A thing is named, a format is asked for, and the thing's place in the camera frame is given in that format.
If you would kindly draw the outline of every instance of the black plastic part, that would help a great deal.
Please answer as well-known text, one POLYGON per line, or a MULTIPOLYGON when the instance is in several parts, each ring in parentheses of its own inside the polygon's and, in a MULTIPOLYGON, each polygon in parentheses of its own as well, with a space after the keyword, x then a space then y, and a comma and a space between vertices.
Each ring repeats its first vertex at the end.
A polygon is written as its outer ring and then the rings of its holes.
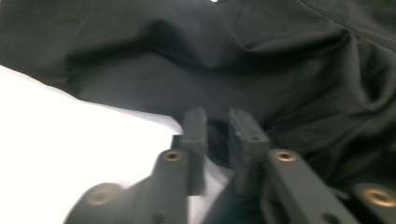
POLYGON ((201 108, 194 108, 184 114, 183 135, 179 147, 190 155, 188 193, 200 195, 205 191, 204 160, 207 144, 207 116, 201 108))
POLYGON ((88 190, 65 224, 186 224, 189 155, 166 150, 151 177, 129 189, 101 184, 88 190))
MULTIPOLYGON (((359 223, 298 154, 283 149, 271 150, 264 166, 288 223, 359 223)), ((262 207, 267 207, 268 199, 264 197, 262 202, 262 207)))
POLYGON ((235 190, 240 195, 260 195, 262 161, 272 148, 269 137, 246 111, 230 111, 230 163, 235 171, 235 190))
POLYGON ((352 191, 364 207, 363 209, 375 217, 375 223, 396 224, 396 193, 394 191, 377 184, 358 184, 353 187, 352 191))

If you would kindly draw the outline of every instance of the dark cloth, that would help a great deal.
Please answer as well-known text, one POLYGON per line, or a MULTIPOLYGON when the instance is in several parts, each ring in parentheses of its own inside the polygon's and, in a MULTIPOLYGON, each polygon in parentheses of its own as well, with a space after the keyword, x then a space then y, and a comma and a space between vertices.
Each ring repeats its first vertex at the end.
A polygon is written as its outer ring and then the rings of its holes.
POLYGON ((395 1, 0 4, 4 66, 84 101, 177 120, 201 106, 222 166, 238 107, 329 185, 396 189, 395 1))

